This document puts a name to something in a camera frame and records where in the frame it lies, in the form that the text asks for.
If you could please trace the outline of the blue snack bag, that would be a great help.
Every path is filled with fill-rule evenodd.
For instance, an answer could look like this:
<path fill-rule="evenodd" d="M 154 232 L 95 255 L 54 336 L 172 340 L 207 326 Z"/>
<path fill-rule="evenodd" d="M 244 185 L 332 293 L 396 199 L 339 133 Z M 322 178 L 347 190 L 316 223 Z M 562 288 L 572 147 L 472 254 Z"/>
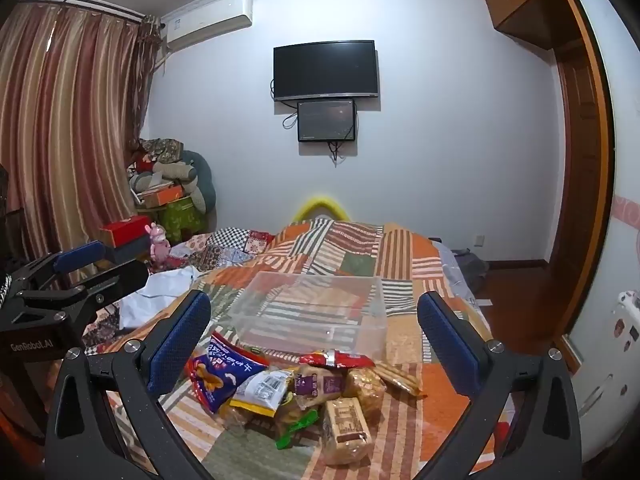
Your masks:
<path fill-rule="evenodd" d="M 206 351 L 186 362 L 194 393 L 209 413 L 215 414 L 248 378 L 263 372 L 267 359 L 212 333 Z"/>

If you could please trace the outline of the yellow white snack bag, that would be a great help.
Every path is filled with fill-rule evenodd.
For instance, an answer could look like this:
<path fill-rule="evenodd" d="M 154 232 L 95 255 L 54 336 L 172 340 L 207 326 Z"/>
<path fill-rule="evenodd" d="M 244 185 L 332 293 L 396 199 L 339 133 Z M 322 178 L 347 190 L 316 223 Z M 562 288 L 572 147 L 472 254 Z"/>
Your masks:
<path fill-rule="evenodd" d="M 247 378 L 230 400 L 232 408 L 273 418 L 288 394 L 294 370 L 263 370 Z"/>

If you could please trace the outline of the orange cracker pack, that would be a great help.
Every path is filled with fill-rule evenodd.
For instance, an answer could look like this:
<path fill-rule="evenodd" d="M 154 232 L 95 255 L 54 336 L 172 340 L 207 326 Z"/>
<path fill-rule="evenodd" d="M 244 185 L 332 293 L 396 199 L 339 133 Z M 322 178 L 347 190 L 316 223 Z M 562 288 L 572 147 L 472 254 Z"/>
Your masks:
<path fill-rule="evenodd" d="M 421 383 L 413 374 L 409 374 L 397 366 L 382 361 L 374 362 L 374 371 L 387 385 L 394 386 L 417 399 L 424 397 Z"/>

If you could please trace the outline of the green edged cookie bag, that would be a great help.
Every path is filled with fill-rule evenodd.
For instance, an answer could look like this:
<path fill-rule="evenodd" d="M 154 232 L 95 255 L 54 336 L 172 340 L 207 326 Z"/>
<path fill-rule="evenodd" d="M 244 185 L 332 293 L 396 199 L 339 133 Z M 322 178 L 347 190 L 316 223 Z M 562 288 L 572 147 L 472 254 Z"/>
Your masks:
<path fill-rule="evenodd" d="M 278 450 L 284 450 L 292 445 L 293 438 L 296 434 L 306 430 L 319 420 L 319 412 L 316 408 L 306 411 L 297 422 L 292 422 L 285 427 L 284 433 L 276 440 Z"/>

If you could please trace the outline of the purple label bread pack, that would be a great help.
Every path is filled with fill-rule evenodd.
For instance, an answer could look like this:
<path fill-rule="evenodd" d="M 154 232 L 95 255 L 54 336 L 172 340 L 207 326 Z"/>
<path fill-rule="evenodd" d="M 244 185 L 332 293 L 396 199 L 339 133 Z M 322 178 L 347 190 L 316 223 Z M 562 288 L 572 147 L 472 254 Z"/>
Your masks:
<path fill-rule="evenodd" d="M 295 400 L 302 410 L 338 399 L 344 385 L 343 374 L 336 370 L 304 364 L 294 373 Z"/>

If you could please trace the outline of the brown label bread pack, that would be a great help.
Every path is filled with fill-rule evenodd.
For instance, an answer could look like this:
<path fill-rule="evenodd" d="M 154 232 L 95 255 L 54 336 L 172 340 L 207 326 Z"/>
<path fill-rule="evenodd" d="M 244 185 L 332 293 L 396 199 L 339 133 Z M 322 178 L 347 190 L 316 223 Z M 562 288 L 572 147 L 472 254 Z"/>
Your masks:
<path fill-rule="evenodd" d="M 328 466 L 359 464 L 372 448 L 373 439 L 357 398 L 338 398 L 324 404 L 321 454 Z"/>

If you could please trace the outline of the red snack packet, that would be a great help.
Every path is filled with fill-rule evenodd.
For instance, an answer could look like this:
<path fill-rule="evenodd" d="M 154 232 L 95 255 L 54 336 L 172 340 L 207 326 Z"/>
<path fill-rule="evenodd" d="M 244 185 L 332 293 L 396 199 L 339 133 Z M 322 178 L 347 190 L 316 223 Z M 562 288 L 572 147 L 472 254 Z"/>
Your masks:
<path fill-rule="evenodd" d="M 315 367 L 344 368 L 344 370 L 351 370 L 352 368 L 375 367 L 375 362 L 373 362 L 368 356 L 363 356 L 362 354 L 341 352 L 338 350 L 322 350 L 311 352 L 305 354 L 304 356 L 301 356 L 298 362 L 300 364 L 306 364 Z"/>

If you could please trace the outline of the orange striped popcorn bag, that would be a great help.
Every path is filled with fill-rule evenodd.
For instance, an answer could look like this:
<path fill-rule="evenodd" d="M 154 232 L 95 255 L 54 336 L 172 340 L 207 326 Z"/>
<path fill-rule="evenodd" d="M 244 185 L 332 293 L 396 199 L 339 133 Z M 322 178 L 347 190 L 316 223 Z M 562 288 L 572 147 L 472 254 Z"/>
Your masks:
<path fill-rule="evenodd" d="M 358 367 L 349 370 L 345 376 L 343 396 L 357 399 L 363 416 L 368 422 L 375 422 L 382 413 L 386 385 L 372 367 Z"/>

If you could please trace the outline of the red rectangular box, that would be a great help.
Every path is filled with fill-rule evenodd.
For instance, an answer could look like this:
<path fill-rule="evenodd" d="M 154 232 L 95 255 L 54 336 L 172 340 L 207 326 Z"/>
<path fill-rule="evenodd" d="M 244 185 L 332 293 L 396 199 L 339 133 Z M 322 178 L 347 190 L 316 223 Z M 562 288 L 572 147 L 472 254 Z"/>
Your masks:
<path fill-rule="evenodd" d="M 107 247 L 119 248 L 148 234 L 146 228 L 150 224 L 151 219 L 144 214 L 112 222 L 102 226 L 98 240 Z"/>

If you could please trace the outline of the pink plush toy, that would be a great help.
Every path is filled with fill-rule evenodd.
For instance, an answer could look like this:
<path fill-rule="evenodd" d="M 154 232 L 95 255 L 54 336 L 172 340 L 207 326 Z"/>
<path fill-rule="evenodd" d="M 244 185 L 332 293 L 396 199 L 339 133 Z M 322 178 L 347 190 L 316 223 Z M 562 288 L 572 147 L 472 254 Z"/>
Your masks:
<path fill-rule="evenodd" d="M 152 263 L 161 266 L 169 257 L 170 243 L 166 236 L 165 229 L 159 224 L 152 222 L 145 227 L 150 239 L 150 256 Z"/>

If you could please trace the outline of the white plastic bag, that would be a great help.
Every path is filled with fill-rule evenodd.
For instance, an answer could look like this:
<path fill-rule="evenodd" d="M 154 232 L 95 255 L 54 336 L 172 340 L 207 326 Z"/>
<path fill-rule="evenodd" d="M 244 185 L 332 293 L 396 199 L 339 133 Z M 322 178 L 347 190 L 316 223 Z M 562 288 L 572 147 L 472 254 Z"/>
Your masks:
<path fill-rule="evenodd" d="M 194 266 L 151 274 L 144 287 L 122 298 L 119 328 L 135 330 L 190 289 L 201 272 Z"/>

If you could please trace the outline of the orange cardboard box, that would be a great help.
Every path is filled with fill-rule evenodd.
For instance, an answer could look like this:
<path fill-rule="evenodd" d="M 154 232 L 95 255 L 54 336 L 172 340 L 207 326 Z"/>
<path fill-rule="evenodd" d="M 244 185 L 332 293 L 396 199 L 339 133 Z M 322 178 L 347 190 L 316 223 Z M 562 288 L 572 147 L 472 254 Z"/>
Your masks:
<path fill-rule="evenodd" d="M 145 208 L 157 208 L 165 206 L 175 200 L 183 198 L 183 187 L 181 185 L 168 185 L 163 188 L 149 190 L 142 194 L 142 204 Z"/>

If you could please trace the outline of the white sticker covered appliance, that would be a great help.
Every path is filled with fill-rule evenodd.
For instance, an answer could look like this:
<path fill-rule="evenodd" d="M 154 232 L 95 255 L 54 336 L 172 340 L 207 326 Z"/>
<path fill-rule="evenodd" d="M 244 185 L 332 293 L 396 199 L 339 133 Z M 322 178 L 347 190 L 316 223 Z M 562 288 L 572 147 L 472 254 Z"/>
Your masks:
<path fill-rule="evenodd" d="M 579 0 L 612 102 L 613 200 L 603 252 L 570 341 L 582 458 L 612 445 L 639 405 L 639 49 L 610 0 Z"/>

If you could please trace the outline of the patchwork striped bed quilt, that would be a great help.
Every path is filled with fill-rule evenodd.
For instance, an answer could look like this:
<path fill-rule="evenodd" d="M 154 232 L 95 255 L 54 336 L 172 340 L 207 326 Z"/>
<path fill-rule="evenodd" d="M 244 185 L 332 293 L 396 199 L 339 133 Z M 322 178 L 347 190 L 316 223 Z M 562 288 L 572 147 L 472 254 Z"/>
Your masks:
<path fill-rule="evenodd" d="M 216 479 L 414 477 L 468 404 L 420 297 L 490 335 L 454 256 L 394 224 L 298 222 L 194 288 L 210 319 L 160 406 Z"/>

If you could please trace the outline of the clear plastic storage bin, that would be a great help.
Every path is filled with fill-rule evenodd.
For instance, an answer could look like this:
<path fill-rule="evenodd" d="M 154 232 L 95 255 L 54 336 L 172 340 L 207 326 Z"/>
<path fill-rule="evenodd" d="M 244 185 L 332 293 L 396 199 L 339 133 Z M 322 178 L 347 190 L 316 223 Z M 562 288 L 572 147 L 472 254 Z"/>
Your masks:
<path fill-rule="evenodd" d="M 238 341 L 250 347 L 385 358 L 387 316 L 379 278 L 262 271 L 233 301 L 229 316 Z"/>

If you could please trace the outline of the red striped curtain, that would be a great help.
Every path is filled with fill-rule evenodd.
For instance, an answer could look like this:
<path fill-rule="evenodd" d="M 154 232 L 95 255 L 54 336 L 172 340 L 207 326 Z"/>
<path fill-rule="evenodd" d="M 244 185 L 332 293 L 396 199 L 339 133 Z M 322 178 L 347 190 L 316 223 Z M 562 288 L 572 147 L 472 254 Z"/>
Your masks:
<path fill-rule="evenodd" d="M 20 2 L 1 27 L 1 163 L 32 258 L 134 214 L 128 168 L 149 103 L 160 21 Z"/>

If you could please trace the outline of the yellow curved object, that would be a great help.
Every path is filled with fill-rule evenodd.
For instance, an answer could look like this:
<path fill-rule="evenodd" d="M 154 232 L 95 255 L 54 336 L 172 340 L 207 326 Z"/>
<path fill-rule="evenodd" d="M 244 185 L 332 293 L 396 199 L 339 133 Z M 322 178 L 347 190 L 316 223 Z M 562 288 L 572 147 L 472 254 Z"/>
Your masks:
<path fill-rule="evenodd" d="M 329 196 L 317 195 L 306 200 L 294 214 L 293 222 L 301 222 L 318 218 L 327 218 L 334 221 L 349 221 L 346 210 Z"/>

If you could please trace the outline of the wooden door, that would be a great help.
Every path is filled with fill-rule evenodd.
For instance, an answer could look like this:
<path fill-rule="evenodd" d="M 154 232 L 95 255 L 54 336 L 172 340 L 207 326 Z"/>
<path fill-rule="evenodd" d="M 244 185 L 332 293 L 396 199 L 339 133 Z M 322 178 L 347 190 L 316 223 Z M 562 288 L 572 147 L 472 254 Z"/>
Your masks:
<path fill-rule="evenodd" d="M 612 106 L 600 49 L 582 4 L 564 1 L 577 37 L 554 49 L 565 116 L 565 170 L 552 270 L 566 300 L 555 339 L 573 328 L 596 274 L 614 170 Z"/>

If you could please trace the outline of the wooden wardrobe cabinet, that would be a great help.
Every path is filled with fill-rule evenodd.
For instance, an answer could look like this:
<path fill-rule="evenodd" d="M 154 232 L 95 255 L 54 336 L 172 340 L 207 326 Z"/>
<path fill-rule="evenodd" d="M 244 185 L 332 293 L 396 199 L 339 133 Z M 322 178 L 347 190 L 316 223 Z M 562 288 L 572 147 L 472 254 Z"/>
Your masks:
<path fill-rule="evenodd" d="M 485 0 L 492 24 L 506 36 L 550 50 L 582 36 L 570 0 Z"/>

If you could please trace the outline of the white wall air conditioner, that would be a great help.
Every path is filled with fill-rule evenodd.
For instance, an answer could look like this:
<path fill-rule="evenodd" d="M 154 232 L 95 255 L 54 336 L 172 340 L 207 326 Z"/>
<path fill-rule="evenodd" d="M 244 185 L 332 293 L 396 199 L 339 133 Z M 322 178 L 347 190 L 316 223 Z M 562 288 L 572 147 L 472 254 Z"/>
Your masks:
<path fill-rule="evenodd" d="M 253 24 L 253 0 L 216 0 L 168 15 L 163 47 L 178 52 Z"/>

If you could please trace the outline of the small black wall monitor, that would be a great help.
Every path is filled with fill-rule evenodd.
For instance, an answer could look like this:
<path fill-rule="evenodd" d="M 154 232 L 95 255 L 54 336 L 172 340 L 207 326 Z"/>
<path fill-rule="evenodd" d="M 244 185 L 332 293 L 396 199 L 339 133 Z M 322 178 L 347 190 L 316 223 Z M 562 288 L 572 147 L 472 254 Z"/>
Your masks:
<path fill-rule="evenodd" d="M 297 103 L 299 142 L 354 142 L 356 104 L 353 100 L 308 100 Z"/>

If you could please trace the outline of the wall mounted black television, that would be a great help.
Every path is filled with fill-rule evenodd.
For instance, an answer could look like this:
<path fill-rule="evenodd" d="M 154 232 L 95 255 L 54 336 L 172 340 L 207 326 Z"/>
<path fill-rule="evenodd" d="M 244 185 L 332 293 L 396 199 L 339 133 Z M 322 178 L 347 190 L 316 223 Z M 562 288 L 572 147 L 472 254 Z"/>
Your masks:
<path fill-rule="evenodd" d="M 380 93 L 373 40 L 275 47 L 272 59 L 275 101 L 376 98 Z"/>

